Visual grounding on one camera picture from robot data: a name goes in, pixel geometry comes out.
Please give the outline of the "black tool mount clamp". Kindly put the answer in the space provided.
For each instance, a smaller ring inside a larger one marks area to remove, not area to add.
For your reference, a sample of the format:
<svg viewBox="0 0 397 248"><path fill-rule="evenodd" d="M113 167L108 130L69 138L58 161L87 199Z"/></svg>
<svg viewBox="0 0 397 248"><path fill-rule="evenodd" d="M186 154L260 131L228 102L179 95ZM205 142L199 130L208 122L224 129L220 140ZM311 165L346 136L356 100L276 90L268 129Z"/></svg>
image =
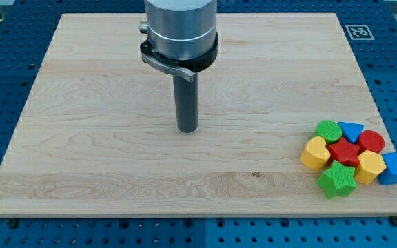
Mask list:
<svg viewBox="0 0 397 248"><path fill-rule="evenodd" d="M218 32L215 32L212 47L205 54L193 59L170 59L156 52L148 40L140 44L140 51L143 62L155 70L192 82L196 80L199 72L207 69L215 62L218 54Z"/></svg>

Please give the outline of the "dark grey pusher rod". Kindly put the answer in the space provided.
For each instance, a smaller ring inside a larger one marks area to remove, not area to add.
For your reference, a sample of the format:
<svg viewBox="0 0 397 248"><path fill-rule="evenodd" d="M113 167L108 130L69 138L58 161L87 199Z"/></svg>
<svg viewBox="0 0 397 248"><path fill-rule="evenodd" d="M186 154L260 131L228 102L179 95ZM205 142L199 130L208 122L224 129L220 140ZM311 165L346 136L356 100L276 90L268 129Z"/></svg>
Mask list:
<svg viewBox="0 0 397 248"><path fill-rule="evenodd" d="M179 76L173 77L177 127L190 133L198 126L198 79L189 82Z"/></svg>

